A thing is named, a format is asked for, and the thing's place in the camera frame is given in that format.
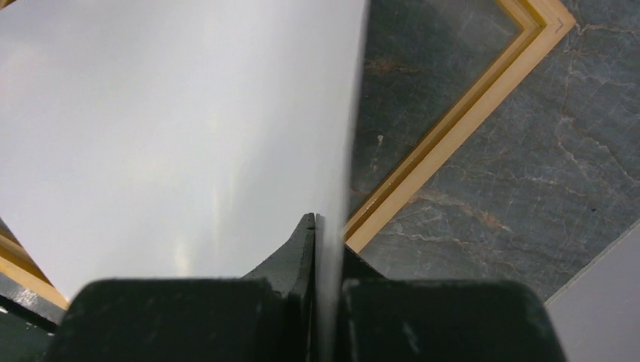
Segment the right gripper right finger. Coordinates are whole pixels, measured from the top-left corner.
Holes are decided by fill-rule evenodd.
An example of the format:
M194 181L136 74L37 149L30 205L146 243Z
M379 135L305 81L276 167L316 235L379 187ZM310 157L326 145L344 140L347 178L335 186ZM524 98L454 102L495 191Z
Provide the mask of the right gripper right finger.
M343 254L337 361L564 361L543 302L508 280L393 280Z

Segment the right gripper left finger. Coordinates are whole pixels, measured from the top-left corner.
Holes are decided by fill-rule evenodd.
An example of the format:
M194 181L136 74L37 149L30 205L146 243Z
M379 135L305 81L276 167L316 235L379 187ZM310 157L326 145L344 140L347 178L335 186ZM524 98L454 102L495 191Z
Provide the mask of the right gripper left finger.
M315 216L241 278L86 285L47 361L312 361Z

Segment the window plant photo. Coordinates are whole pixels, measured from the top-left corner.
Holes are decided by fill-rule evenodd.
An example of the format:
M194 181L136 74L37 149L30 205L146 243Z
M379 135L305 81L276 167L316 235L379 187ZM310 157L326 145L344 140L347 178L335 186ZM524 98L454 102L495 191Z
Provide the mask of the window plant photo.
M367 1L16 1L1 12L1 217L64 299L237 277L320 217L334 351Z

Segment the wooden picture frame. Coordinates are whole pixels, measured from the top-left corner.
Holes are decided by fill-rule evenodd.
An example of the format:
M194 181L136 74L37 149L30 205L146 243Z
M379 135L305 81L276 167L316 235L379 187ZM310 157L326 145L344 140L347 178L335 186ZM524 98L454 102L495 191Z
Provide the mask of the wooden picture frame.
M501 1L500 6L520 33L349 218L344 238L355 252L408 203L575 24L560 1ZM36 312L44 305L61 310L68 306L7 229L1 230L1 295Z

